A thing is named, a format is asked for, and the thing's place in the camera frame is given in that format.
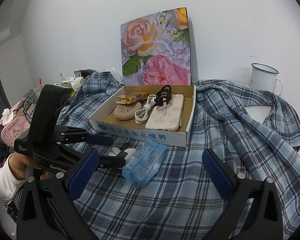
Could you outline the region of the white sleeve forearm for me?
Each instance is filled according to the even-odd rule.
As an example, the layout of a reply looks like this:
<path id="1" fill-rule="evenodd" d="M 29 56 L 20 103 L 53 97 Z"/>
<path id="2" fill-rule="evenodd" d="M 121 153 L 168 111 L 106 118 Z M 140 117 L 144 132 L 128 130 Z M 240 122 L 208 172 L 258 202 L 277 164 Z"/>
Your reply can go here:
<path id="1" fill-rule="evenodd" d="M 25 179 L 17 180 L 12 174 L 9 167 L 10 155 L 2 168 L 0 168 L 0 205 L 9 204 L 21 186 L 25 183 Z"/>

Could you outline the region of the left hand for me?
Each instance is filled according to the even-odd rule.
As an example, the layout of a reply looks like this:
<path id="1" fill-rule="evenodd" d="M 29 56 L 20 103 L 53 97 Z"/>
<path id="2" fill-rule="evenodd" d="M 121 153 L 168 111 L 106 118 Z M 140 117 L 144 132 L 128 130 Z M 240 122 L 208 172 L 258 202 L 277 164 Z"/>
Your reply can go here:
<path id="1" fill-rule="evenodd" d="M 16 152 L 10 155 L 8 165 L 10 171 L 17 180 L 26 179 L 26 169 L 28 167 L 41 170 L 31 157 Z"/>

